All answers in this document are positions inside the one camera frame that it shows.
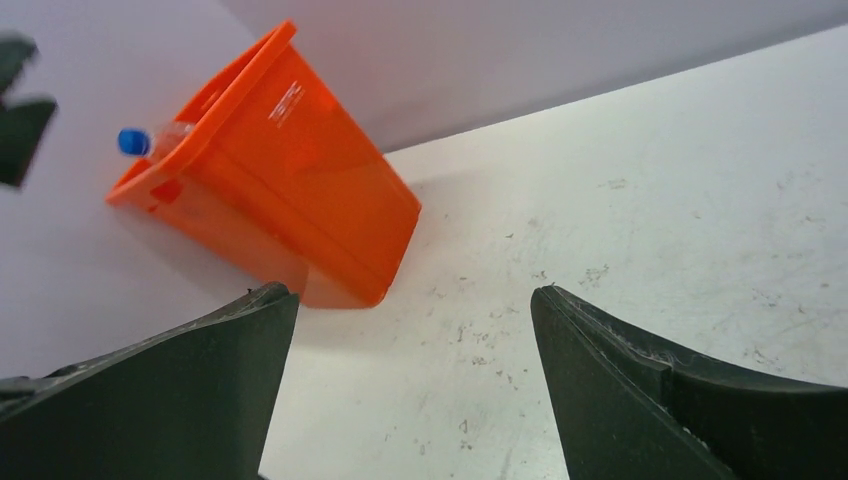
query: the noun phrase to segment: bin rim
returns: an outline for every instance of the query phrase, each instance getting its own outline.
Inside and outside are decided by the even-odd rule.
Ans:
[[[297,33],[295,24],[291,20],[283,21],[235,60],[230,62],[227,67],[224,67],[215,74],[214,77],[183,105],[179,113],[174,117],[174,121],[185,121],[184,118],[181,118],[185,110],[189,106],[194,105],[199,97],[208,95],[209,90],[212,89],[211,87],[215,86],[215,80],[224,74],[230,65],[237,63],[245,56],[252,56],[244,68],[235,75],[233,81],[226,86],[223,93],[215,99],[214,104],[209,107],[209,110],[197,121],[191,133],[171,153],[157,163],[152,163],[144,158],[137,158],[112,186],[106,195],[106,202],[113,205],[124,203],[131,196],[131,192],[138,185],[145,183],[148,177],[157,174],[176,177],[191,166],[203,150],[206,149],[218,133],[218,130],[221,129],[229,116],[229,112],[242,102],[244,97],[256,87],[265,72],[274,64],[277,58],[286,51],[295,33]]]

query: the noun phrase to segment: dirt speck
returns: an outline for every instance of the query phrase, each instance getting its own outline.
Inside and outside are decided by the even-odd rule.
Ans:
[[[758,301],[760,303],[760,306],[762,307],[774,308],[780,303],[780,300],[783,298],[783,295],[764,292],[757,288],[752,288],[751,290],[754,292],[751,296],[751,299]]]
[[[601,279],[604,278],[607,273],[609,273],[609,265],[607,265],[606,263],[601,268],[587,268],[586,274],[583,276],[583,279],[578,281],[577,283],[579,283],[585,288],[598,288],[601,286]]]
[[[433,297],[433,296],[439,297],[440,299],[448,296],[447,293],[440,292],[436,287],[431,288],[430,291],[427,292],[427,295],[430,296],[430,297]]]
[[[489,318],[502,318],[504,315],[512,315],[514,313],[521,313],[518,310],[512,307],[506,307],[503,310],[499,310],[496,312],[489,312]]]
[[[621,190],[622,188],[627,188],[627,180],[623,178],[610,180],[607,183],[598,185],[598,187],[607,187],[610,190]]]
[[[782,195],[783,191],[787,188],[792,187],[795,183],[795,172],[789,171],[786,172],[786,175],[783,177],[781,181],[777,182],[777,190]]]
[[[783,371],[783,367],[778,364],[778,361],[780,360],[779,358],[766,357],[762,354],[762,352],[760,352],[757,347],[754,347],[754,350],[751,354],[751,358],[753,358],[754,361],[759,363],[760,365],[770,367],[771,369],[776,370],[777,372]]]

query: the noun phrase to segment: white wall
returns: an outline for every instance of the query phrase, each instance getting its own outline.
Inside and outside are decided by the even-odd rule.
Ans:
[[[221,1],[257,34],[293,18],[302,52],[389,150],[848,20],[843,0]]]
[[[41,51],[16,93],[59,103],[23,191],[0,189],[0,377],[49,373],[244,293],[250,279],[102,198],[130,164],[117,130],[169,118],[254,36],[212,0],[0,0],[0,12],[0,29]]]

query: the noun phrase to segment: gray wall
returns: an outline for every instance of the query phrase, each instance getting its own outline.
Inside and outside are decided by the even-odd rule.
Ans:
[[[221,0],[391,150],[845,23],[844,0]]]

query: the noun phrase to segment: orange bin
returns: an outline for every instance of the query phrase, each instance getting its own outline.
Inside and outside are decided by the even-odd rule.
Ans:
[[[175,117],[195,123],[106,201],[183,231],[306,305],[368,307],[394,280],[421,204],[290,44],[285,22]]]

